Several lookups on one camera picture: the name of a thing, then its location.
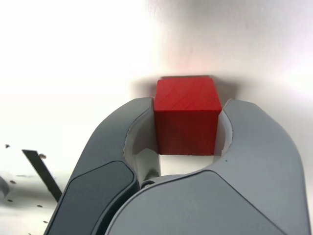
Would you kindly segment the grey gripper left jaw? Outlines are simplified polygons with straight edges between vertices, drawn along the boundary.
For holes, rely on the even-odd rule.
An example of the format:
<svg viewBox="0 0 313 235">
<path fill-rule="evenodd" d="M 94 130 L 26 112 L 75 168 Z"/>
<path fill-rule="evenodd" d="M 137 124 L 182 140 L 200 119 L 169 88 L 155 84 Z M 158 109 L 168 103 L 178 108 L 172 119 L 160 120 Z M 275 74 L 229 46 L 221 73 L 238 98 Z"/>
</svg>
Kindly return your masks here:
<svg viewBox="0 0 313 235">
<path fill-rule="evenodd" d="M 160 171 L 153 99 L 136 98 L 94 130 L 45 233 L 103 234 L 150 171 Z"/>
</svg>

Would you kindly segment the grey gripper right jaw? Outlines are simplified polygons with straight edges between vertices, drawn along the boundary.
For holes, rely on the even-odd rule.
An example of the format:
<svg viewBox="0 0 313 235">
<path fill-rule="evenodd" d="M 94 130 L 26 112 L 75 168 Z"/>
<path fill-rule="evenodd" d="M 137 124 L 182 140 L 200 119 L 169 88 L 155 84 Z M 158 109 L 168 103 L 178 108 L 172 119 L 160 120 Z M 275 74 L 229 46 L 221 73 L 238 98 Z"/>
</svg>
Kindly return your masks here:
<svg viewBox="0 0 313 235">
<path fill-rule="evenodd" d="M 229 101 L 228 149 L 208 167 L 153 184 L 118 211 L 109 235 L 305 235 L 299 152 L 257 105 Z"/>
</svg>

